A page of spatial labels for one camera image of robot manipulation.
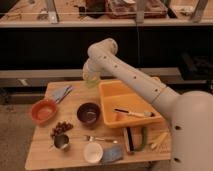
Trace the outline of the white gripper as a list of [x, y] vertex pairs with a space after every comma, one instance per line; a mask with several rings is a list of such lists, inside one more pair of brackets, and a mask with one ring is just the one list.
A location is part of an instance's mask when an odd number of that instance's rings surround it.
[[100, 78], [100, 67], [92, 59], [88, 59], [83, 66], [82, 73], [83, 80], [86, 82], [88, 78], [99, 77]]

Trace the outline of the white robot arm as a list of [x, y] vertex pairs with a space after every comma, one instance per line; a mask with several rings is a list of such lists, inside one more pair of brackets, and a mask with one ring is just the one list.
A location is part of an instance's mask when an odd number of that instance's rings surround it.
[[204, 91], [180, 94], [116, 57], [112, 38], [89, 46], [83, 79], [105, 69], [149, 102], [168, 122], [171, 171], [213, 171], [213, 95]]

